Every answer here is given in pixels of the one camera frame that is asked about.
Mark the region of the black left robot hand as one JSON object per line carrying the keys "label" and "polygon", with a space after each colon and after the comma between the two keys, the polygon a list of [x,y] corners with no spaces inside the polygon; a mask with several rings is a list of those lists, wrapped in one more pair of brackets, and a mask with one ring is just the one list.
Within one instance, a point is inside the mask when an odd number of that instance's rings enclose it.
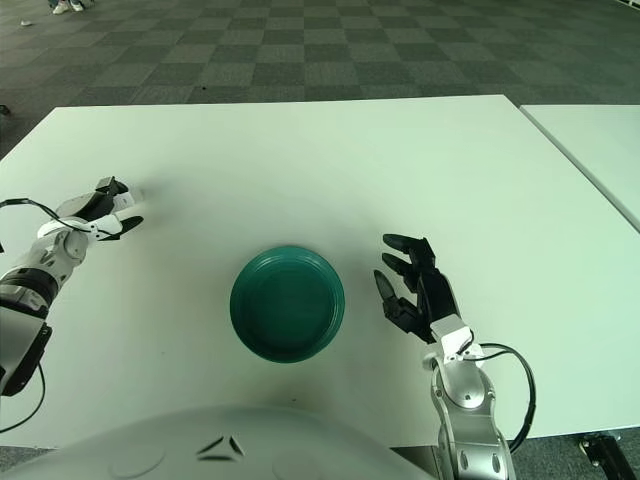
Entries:
{"label": "black left robot hand", "polygon": [[139,215],[123,219],[116,215],[133,207],[139,199],[138,191],[113,176],[104,177],[93,191],[66,200],[55,212],[63,220],[79,222],[79,228],[88,230],[92,241],[115,241],[144,221]]}

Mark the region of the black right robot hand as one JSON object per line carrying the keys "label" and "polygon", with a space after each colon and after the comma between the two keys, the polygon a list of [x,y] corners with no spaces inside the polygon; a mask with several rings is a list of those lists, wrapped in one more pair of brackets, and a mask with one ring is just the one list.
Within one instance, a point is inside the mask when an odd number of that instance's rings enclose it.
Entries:
{"label": "black right robot hand", "polygon": [[385,234],[382,240],[390,248],[409,257],[405,261],[390,253],[381,255],[385,265],[402,278],[417,299],[413,304],[397,296],[389,279],[376,270],[374,280],[382,299],[384,316],[403,332],[434,344],[436,337],[431,327],[435,322],[460,315],[450,283],[436,266],[436,255],[427,239]]}

